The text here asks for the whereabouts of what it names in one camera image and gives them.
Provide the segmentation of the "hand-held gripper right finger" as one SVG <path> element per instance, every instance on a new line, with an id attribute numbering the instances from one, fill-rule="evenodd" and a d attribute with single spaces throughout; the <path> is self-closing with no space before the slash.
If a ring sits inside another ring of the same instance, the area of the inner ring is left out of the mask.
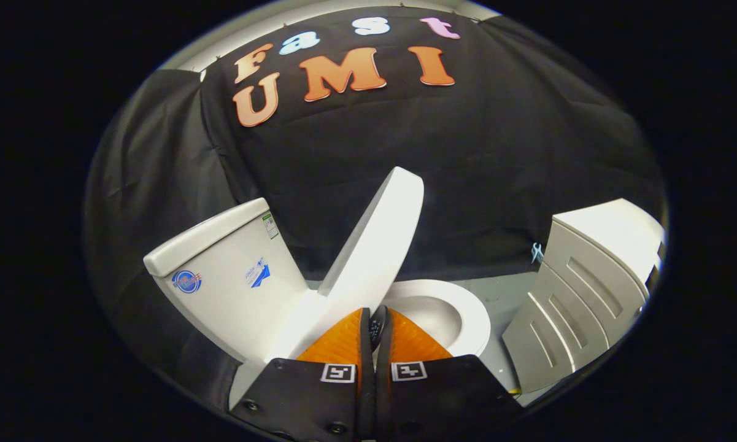
<path id="1" fill-rule="evenodd" d="M 476 355 L 454 356 L 393 308 L 377 356 L 379 441 L 477 441 L 523 417 L 523 406 Z"/>

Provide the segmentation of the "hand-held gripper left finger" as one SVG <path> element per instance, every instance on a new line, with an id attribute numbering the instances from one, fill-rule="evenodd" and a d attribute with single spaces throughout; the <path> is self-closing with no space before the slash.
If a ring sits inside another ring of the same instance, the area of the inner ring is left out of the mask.
<path id="1" fill-rule="evenodd" d="M 293 359 L 273 358 L 231 406 L 236 419 L 292 441 L 359 441 L 374 428 L 370 311 L 347 314 Z"/>

